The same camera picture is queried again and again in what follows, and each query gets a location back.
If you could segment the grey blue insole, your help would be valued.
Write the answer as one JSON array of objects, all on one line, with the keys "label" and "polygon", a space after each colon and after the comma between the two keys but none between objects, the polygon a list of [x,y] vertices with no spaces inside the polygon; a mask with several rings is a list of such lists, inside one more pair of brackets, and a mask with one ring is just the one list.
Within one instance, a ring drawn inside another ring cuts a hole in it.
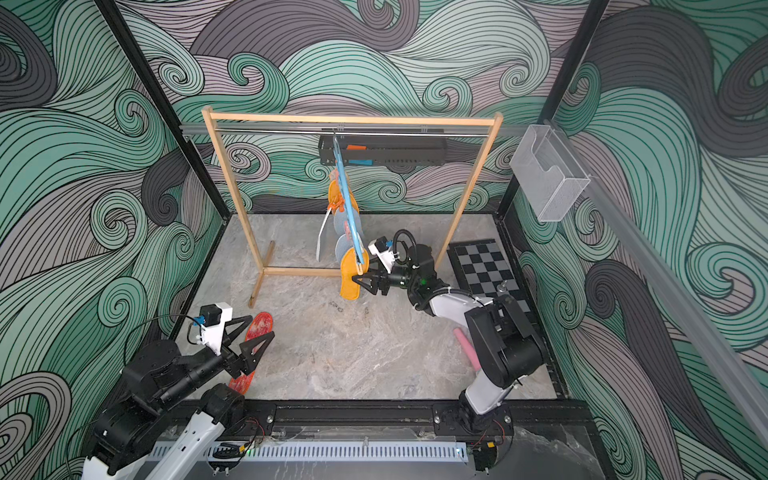
[{"label": "grey blue insole", "polygon": [[337,210],[333,215],[333,226],[338,239],[334,248],[335,258],[341,262],[349,250],[354,251],[352,226],[346,212]]}]

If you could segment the clear acrylic wall box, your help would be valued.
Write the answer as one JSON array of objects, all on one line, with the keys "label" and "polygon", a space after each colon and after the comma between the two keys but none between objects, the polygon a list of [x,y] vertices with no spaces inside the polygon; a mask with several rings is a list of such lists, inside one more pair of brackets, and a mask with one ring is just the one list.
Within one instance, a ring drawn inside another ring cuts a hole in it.
[{"label": "clear acrylic wall box", "polygon": [[530,125],[510,166],[541,223],[562,221],[590,184],[570,140],[552,125]]}]

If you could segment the white insole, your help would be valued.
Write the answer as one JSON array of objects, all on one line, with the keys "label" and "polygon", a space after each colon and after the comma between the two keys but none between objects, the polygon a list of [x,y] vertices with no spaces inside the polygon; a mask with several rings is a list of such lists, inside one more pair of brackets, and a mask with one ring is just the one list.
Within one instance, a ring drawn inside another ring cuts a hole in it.
[{"label": "white insole", "polygon": [[332,215],[332,211],[333,211],[333,209],[330,206],[326,209],[326,212],[325,212],[325,214],[323,216],[323,220],[322,220],[322,223],[321,223],[318,235],[317,235],[316,248],[315,248],[315,260],[318,261],[318,262],[320,261],[321,254],[322,254],[322,251],[323,251],[323,242],[324,242],[324,238],[325,238],[325,230],[326,230],[326,226],[328,225],[328,221],[329,221],[329,219],[330,219],[330,217]]}]

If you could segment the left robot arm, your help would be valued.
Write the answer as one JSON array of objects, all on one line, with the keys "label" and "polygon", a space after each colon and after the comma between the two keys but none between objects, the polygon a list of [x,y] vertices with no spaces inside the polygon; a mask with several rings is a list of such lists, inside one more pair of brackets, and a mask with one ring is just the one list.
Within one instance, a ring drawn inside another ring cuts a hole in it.
[{"label": "left robot arm", "polygon": [[244,395],[274,340],[273,318],[261,312],[234,322],[234,331],[222,333],[219,353],[204,347],[184,356],[168,339],[150,343],[137,353],[122,373],[127,397],[105,409],[94,422],[94,443],[83,464],[83,478],[136,478],[181,403],[221,372],[229,373],[231,381],[216,384],[203,394],[149,478],[184,479],[203,454],[211,455],[214,472],[228,472],[266,439],[267,426],[247,413]]}]

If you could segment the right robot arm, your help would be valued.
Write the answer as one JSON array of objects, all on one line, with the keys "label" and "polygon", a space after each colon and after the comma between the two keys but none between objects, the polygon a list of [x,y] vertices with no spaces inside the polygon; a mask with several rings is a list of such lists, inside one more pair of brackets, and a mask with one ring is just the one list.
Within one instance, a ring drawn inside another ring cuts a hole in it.
[{"label": "right robot arm", "polygon": [[459,396],[462,427],[481,433],[501,422],[494,411],[524,376],[545,363],[544,344],[517,299],[508,293],[482,296],[450,286],[437,275],[430,246],[405,229],[356,245],[341,259],[341,296],[355,300],[362,290],[387,295],[406,291],[415,310],[450,320],[469,334],[479,362],[474,381]]}]

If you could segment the red patterned insole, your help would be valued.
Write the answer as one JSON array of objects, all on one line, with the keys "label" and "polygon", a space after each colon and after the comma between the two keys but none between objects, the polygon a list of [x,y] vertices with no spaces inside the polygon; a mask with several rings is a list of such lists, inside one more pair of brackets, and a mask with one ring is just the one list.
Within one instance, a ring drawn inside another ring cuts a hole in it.
[{"label": "red patterned insole", "polygon": [[[274,339],[273,332],[274,319],[268,312],[260,312],[249,325],[245,340],[249,346],[249,355],[255,358],[255,362],[258,363],[264,354],[266,348],[270,345],[270,342]],[[242,394],[243,396],[249,390],[249,387],[253,381],[256,371],[252,370],[248,374],[241,374],[239,377],[232,379],[228,386]]]}]

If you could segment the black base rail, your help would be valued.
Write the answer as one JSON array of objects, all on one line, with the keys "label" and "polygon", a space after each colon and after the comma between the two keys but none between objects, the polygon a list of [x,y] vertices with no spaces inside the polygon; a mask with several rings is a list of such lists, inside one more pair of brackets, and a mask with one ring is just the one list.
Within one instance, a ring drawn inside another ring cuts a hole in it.
[{"label": "black base rail", "polygon": [[516,425],[586,425],[592,414],[576,400],[507,400],[483,415],[458,400],[254,400],[247,417],[266,432],[302,427],[412,427],[438,436],[509,434]]}]

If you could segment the blue clip hanger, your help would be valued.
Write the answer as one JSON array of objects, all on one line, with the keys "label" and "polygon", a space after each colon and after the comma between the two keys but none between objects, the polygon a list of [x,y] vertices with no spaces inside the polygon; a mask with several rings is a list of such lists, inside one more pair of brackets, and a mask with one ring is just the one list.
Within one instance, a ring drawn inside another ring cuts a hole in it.
[{"label": "blue clip hanger", "polygon": [[344,167],[342,152],[336,134],[332,135],[332,150],[336,169],[338,171],[338,185],[347,216],[349,238],[352,241],[353,250],[355,252],[355,268],[358,275],[363,275],[365,269],[364,249],[362,248],[361,236],[359,234],[357,221],[355,220],[354,216],[355,209],[353,208],[352,204],[352,194],[348,186],[348,179]]}]

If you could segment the black white chessboard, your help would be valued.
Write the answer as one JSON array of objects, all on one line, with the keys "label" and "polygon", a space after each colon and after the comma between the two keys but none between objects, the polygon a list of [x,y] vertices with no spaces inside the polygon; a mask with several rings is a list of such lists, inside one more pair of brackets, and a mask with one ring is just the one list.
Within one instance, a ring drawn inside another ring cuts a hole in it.
[{"label": "black white chessboard", "polygon": [[495,298],[502,294],[497,287],[507,280],[511,284],[508,294],[517,300],[530,321],[536,320],[521,284],[495,239],[454,242],[448,246],[447,254],[460,289]]}]

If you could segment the black wall tool holder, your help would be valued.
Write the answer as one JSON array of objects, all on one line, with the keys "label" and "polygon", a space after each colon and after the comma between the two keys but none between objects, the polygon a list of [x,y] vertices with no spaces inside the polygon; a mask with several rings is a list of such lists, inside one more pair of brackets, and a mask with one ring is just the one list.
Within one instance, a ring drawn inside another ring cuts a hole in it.
[{"label": "black wall tool holder", "polygon": [[439,137],[322,135],[318,149],[323,165],[336,165],[335,146],[343,163],[353,166],[406,169],[441,165],[447,155],[447,141]]}]

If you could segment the orange insole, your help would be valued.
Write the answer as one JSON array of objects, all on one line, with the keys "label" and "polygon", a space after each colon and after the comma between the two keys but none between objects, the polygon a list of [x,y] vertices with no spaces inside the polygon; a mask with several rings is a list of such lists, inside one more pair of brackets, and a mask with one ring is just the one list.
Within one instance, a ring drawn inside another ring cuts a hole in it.
[{"label": "orange insole", "polygon": [[363,252],[363,263],[361,267],[358,267],[357,255],[353,248],[350,248],[344,254],[340,262],[340,295],[343,299],[353,301],[359,298],[361,286],[353,280],[353,277],[366,273],[369,269],[369,265],[370,258],[366,251]]},{"label": "orange insole", "polygon": [[328,208],[332,213],[345,212],[345,200],[337,178],[331,180],[328,188]]}]

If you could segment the pink microphone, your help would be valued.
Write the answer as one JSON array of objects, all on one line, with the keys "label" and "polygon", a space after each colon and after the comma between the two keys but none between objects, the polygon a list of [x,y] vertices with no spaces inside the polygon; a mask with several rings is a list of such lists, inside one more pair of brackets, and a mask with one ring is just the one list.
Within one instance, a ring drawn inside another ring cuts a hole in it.
[{"label": "pink microphone", "polygon": [[473,367],[473,370],[475,372],[479,372],[481,370],[481,364],[480,364],[478,355],[477,355],[477,353],[476,353],[472,343],[470,342],[469,338],[467,337],[467,335],[464,333],[464,331],[460,327],[454,328],[453,329],[453,334],[454,334],[455,338],[457,339],[457,341],[459,342],[459,344],[460,344],[460,346],[462,348],[462,351],[464,352],[464,354],[466,355],[466,357],[470,361],[470,363],[471,363],[471,365]]}]

